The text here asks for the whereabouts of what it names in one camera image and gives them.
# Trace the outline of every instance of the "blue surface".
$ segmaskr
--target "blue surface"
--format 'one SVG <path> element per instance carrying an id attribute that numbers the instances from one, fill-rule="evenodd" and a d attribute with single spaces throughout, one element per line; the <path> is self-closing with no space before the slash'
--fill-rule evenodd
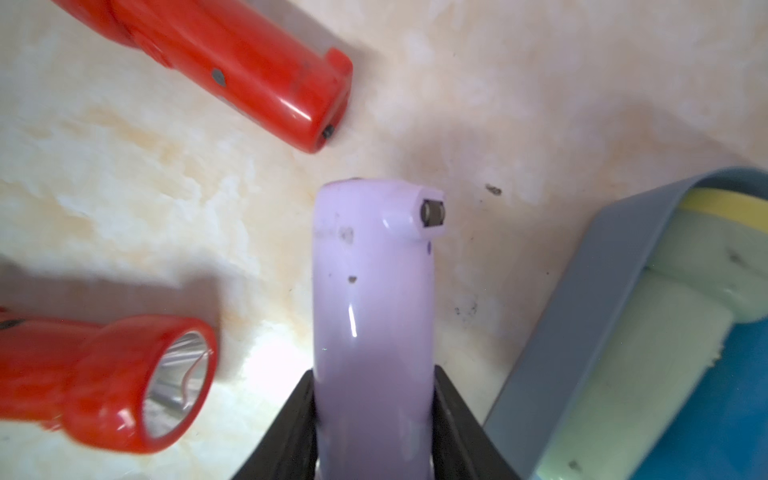
<path id="1" fill-rule="evenodd" d="M 632 480 L 768 478 L 768 319 L 737 324 L 723 358 Z"/>

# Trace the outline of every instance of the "beige marble surface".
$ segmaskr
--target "beige marble surface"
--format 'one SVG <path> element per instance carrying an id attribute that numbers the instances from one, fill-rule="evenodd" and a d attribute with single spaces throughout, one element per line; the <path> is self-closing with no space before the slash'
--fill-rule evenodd
<path id="1" fill-rule="evenodd" d="M 311 366 L 310 218 L 327 181 L 446 192 L 435 360 L 483 419 L 598 208 L 768 167 L 760 0 L 254 4 L 355 62 L 346 121 L 317 155 L 47 0 L 0 3 L 0 302 L 200 316 L 223 356 L 168 450 L 5 422 L 3 478 L 229 478 Z"/>

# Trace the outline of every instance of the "purple plastic handle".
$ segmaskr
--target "purple plastic handle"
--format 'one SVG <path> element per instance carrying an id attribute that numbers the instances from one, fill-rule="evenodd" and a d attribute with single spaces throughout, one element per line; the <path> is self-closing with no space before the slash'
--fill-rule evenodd
<path id="1" fill-rule="evenodd" d="M 345 180 L 317 195 L 315 402 L 323 480 L 426 480 L 432 450 L 435 262 L 424 200 L 399 180 Z M 442 218 L 442 203 L 432 215 Z"/>

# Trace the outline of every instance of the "gray plastic tray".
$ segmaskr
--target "gray plastic tray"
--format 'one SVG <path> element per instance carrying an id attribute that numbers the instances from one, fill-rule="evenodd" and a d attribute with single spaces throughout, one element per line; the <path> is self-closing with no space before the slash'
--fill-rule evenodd
<path id="1" fill-rule="evenodd" d="M 521 478 L 533 476 L 672 213 L 693 187 L 768 200 L 768 173 L 742 167 L 716 170 L 600 210 L 485 420 L 486 434 Z"/>

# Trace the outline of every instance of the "flashlight body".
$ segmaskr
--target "flashlight body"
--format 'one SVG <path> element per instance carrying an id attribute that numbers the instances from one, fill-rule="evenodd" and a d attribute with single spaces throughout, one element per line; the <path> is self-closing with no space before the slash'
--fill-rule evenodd
<path id="1" fill-rule="evenodd" d="M 346 110 L 349 58 L 335 48 L 320 57 L 240 0 L 53 1 L 307 153 L 325 144 Z"/>
<path id="2" fill-rule="evenodd" d="M 155 438 L 142 422 L 147 386 L 163 353 L 190 332 L 210 347 L 204 387 L 180 425 Z M 194 318 L 142 315 L 102 326 L 0 312 L 0 419 L 64 429 L 98 448 L 157 452 L 197 416 L 213 380 L 215 345 L 211 327 Z"/>
<path id="3" fill-rule="evenodd" d="M 425 200 L 438 224 L 425 227 Z M 313 221 L 314 388 L 323 480 L 427 480 L 434 396 L 434 256 L 443 194 L 345 180 Z"/>

